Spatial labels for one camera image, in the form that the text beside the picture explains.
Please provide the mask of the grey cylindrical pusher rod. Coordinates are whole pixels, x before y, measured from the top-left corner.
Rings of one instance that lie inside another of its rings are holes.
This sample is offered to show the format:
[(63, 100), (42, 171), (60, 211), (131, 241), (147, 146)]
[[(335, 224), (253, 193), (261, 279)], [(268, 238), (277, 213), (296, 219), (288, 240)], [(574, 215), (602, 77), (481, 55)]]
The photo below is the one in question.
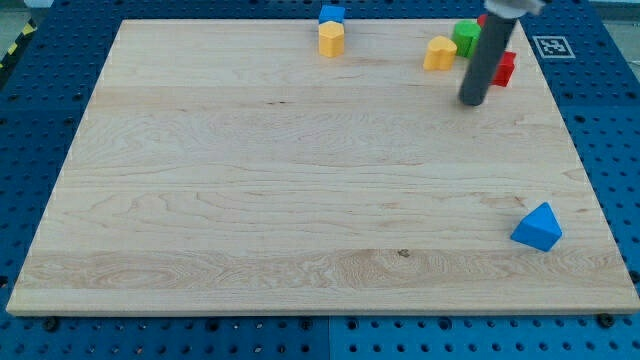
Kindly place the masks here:
[(458, 93), (464, 105), (479, 106), (484, 102), (516, 23), (516, 18), (487, 14)]

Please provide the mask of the silver rod mount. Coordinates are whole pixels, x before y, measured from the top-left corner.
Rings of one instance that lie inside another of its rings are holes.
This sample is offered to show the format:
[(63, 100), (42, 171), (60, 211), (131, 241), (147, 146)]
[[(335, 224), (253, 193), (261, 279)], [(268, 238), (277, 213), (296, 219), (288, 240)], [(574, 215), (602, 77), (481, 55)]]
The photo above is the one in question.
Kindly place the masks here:
[(516, 19), (526, 14), (538, 15), (545, 7), (544, 0), (486, 0), (488, 12), (503, 19)]

